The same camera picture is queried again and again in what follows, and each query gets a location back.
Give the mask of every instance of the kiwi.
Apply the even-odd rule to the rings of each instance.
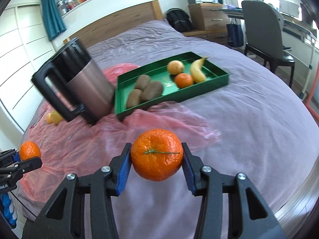
[[[164,87],[161,82],[153,81],[146,86],[145,90],[141,94],[141,102],[148,102],[152,99],[160,97],[163,93]]]
[[[151,78],[148,75],[146,75],[146,74],[141,75],[136,80],[134,89],[140,89],[140,90],[144,91],[146,86],[149,85],[150,82],[151,82]]]
[[[126,109],[133,108],[140,104],[141,93],[142,91],[139,89],[134,89],[130,92],[126,101]]]

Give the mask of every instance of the green box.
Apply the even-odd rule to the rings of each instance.
[[[176,86],[174,83],[175,76],[171,76],[166,69],[168,63],[173,60],[179,60],[183,62],[185,66],[184,73],[189,74],[189,69],[192,62],[200,58],[200,56],[194,54],[193,52],[187,52],[159,60],[120,75],[117,78],[117,87],[115,90],[114,111],[117,118],[120,121],[123,121],[126,116],[130,115],[136,109],[147,110],[149,107],[165,101],[182,102],[195,96],[226,86],[228,84],[229,74],[207,60],[202,67],[202,71],[207,77],[206,81],[183,89],[179,89]],[[164,86],[163,94],[161,97],[139,104],[133,108],[126,109],[127,97],[134,89],[137,78],[143,74],[149,75],[151,81],[160,81]]]

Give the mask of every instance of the bed sheet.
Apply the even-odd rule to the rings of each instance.
[[[219,142],[194,154],[221,173],[245,172],[274,213],[303,183],[319,155],[319,128],[300,99],[277,76],[237,51],[184,37],[166,21],[142,24],[88,51],[101,69],[119,63],[143,66],[192,51],[228,72],[226,87],[182,102],[221,132]],[[20,187],[16,193],[39,213],[42,203],[28,200]],[[132,169],[125,191],[112,201],[121,239],[194,236],[201,199],[187,190],[182,170],[155,183]],[[225,200],[222,238],[227,234],[227,204]]]

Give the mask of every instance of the black backpack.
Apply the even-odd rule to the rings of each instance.
[[[168,23],[178,32],[186,32],[194,29],[189,16],[182,9],[172,8],[167,11]]]

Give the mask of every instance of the wooden headboard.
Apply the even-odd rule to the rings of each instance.
[[[146,2],[107,15],[80,29],[63,42],[66,44],[71,39],[79,37],[84,47],[88,48],[142,23],[162,19],[158,0]]]

